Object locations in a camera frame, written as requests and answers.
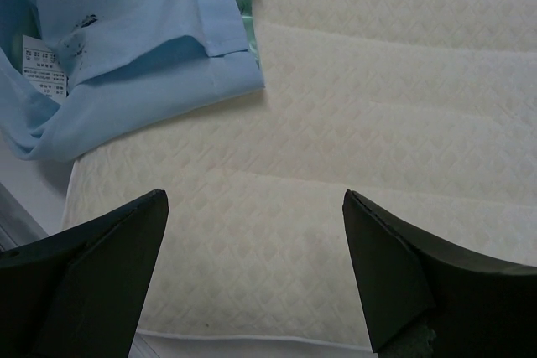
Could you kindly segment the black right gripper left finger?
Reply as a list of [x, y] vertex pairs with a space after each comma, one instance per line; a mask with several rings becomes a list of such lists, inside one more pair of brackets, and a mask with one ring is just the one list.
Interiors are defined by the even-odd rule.
[[126, 357], [169, 215], [155, 189], [1, 254], [3, 357]]

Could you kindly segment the light blue pillowcase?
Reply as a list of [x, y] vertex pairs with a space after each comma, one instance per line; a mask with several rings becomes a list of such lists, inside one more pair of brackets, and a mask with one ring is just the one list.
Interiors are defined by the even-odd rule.
[[[69, 161], [115, 137], [263, 88], [253, 0], [1, 0], [1, 133], [22, 160]], [[22, 37], [67, 76], [60, 105], [22, 74]]]

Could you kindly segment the cream quilted pillow yellow edge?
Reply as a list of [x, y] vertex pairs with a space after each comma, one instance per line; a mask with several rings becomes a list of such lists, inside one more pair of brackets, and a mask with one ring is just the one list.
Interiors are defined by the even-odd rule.
[[68, 228], [168, 195], [141, 332], [368, 348], [348, 189], [535, 265], [536, 0], [255, 0], [254, 20], [262, 91], [74, 165]]

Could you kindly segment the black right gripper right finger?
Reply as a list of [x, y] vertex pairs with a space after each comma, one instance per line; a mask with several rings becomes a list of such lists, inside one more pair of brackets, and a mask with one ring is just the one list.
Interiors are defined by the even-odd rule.
[[535, 356], [534, 267], [446, 241], [352, 190], [342, 212], [378, 356]]

